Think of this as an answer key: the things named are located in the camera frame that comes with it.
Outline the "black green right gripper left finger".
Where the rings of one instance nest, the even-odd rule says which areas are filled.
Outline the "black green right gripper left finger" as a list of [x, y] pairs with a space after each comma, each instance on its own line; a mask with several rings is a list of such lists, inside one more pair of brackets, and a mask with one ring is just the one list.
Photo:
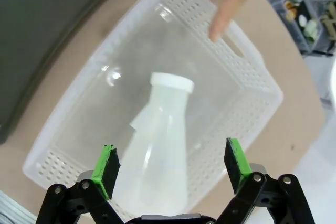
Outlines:
[[119, 168], [117, 148], [105, 145], [89, 178], [70, 188], [63, 184], [48, 188], [36, 222], [77, 223], [81, 215], [90, 214], [95, 223], [123, 223], [109, 203]]

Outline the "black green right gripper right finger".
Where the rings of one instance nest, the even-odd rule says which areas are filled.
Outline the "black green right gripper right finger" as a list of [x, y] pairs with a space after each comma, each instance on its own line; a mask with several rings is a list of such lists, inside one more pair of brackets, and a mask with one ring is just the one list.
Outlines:
[[266, 208], [274, 223], [315, 223], [295, 175], [283, 174], [273, 179], [252, 171], [236, 138], [226, 139], [224, 163], [234, 197], [216, 223], [245, 223], [255, 207]]

